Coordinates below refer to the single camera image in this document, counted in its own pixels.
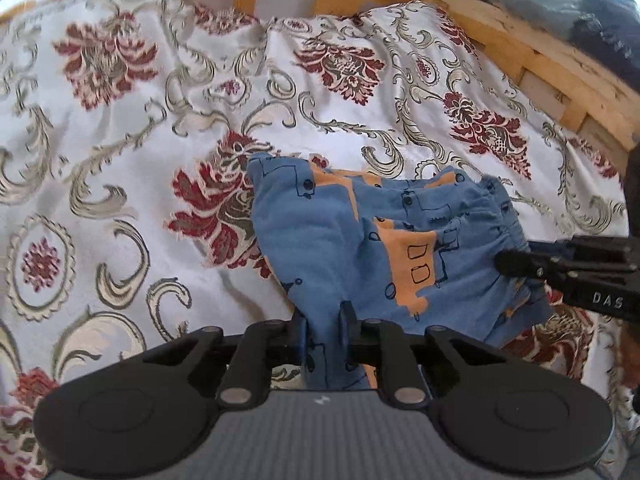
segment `wooden headboard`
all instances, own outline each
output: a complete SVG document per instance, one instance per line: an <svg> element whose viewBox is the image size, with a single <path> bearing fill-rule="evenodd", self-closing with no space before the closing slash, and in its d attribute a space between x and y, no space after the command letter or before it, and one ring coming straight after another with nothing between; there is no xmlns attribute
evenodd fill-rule
<svg viewBox="0 0 640 480"><path fill-rule="evenodd" d="M234 0L252 14L256 0ZM364 3L411 0L314 0L314 14L350 15ZM478 0L423 0L449 12L476 45L562 126L585 136L624 170L640 134L640 95L602 65L549 34ZM7 19L36 2L25 2Z"/></svg>

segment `black mechanical arm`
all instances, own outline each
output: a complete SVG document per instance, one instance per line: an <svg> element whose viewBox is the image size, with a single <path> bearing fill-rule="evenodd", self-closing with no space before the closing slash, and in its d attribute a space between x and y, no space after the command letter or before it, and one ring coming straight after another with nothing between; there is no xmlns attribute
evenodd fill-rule
<svg viewBox="0 0 640 480"><path fill-rule="evenodd" d="M640 322L638 240L535 247L497 269ZM204 327L64 384L34 416L51 480L593 478L613 420L591 389L443 326L409 335L348 302L339 322L345 366L374 367L376 390L270 390L273 367L304 362L298 311L243 335Z"/></svg>

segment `bed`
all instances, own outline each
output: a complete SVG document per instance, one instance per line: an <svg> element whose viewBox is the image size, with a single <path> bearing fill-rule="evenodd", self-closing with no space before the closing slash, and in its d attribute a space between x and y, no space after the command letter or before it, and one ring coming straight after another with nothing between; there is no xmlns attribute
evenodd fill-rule
<svg viewBox="0 0 640 480"><path fill-rule="evenodd" d="M312 18L271 20L256 1L53 0L4 17L6 477L46 474L32 417L61 382L200 326L290 317L248 218L253 153L387 178L453 165L500 177L530 239L627 234L619 171L640 96L588 57L474 0L312 0ZM609 401L600 473L617 478L640 426L620 326L548 297L552 319L507 350Z"/></svg>

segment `white floral fabric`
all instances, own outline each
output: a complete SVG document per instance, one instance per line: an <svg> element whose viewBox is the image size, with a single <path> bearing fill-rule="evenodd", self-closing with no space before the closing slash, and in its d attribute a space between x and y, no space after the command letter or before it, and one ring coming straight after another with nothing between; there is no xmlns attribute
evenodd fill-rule
<svg viewBox="0 0 640 480"><path fill-rule="evenodd" d="M42 478L39 400L204 325L291 307L256 242L256 152L386 178L498 176L527 237L626 235L609 161L536 110L440 9L268 22L182 0L62 0L0 29L0 477ZM638 426L618 325L561 303L507 350ZM298 381L290 367L278 384Z"/></svg>

